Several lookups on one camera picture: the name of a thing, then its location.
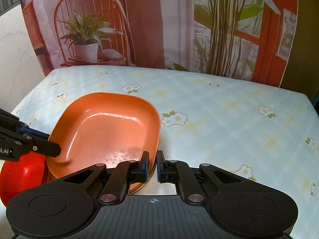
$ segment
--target white wall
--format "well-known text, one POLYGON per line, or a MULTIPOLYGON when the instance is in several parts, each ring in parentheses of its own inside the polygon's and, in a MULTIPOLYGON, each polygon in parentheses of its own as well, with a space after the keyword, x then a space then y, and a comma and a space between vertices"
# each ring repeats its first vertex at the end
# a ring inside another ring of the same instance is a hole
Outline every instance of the white wall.
POLYGON ((18 5, 0 16, 0 108, 11 112, 43 79, 18 5))

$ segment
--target white flower pot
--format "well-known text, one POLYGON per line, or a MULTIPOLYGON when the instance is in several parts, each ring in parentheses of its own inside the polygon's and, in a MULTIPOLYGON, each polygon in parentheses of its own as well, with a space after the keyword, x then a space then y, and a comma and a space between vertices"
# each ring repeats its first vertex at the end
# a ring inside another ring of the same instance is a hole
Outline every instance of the white flower pot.
POLYGON ((90 45, 75 45, 75 50, 77 56, 81 58, 81 60, 91 63, 96 63, 98 61, 98 44, 90 44, 90 45))

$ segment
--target circular pad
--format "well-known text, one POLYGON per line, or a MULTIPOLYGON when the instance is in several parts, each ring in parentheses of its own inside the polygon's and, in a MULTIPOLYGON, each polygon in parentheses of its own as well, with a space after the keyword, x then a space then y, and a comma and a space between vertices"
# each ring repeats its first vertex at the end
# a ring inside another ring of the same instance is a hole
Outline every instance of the circular pad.
POLYGON ((264 196, 250 195, 238 201, 241 211, 251 216, 267 216, 276 209, 275 203, 264 196))
POLYGON ((39 216, 59 214, 65 207, 65 199, 56 195, 43 195, 33 199, 29 204, 29 209, 39 216))

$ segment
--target crosshair marking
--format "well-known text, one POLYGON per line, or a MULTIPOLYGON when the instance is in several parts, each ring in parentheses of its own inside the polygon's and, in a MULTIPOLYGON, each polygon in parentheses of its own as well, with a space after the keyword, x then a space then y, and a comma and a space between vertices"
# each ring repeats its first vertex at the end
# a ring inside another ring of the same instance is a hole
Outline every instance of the crosshair marking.
POLYGON ((149 200, 151 203, 155 204, 155 203, 158 203, 160 200, 156 199, 156 198, 153 198, 151 200, 149 200))

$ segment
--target red bowl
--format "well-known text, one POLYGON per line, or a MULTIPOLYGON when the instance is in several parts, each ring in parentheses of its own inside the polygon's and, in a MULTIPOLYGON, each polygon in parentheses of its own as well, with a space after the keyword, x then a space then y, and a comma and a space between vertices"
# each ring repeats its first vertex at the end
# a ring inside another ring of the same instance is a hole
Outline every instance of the red bowl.
POLYGON ((18 193, 41 185, 46 180, 45 156, 29 152, 18 162, 5 161, 0 172, 0 199, 7 206, 18 193))

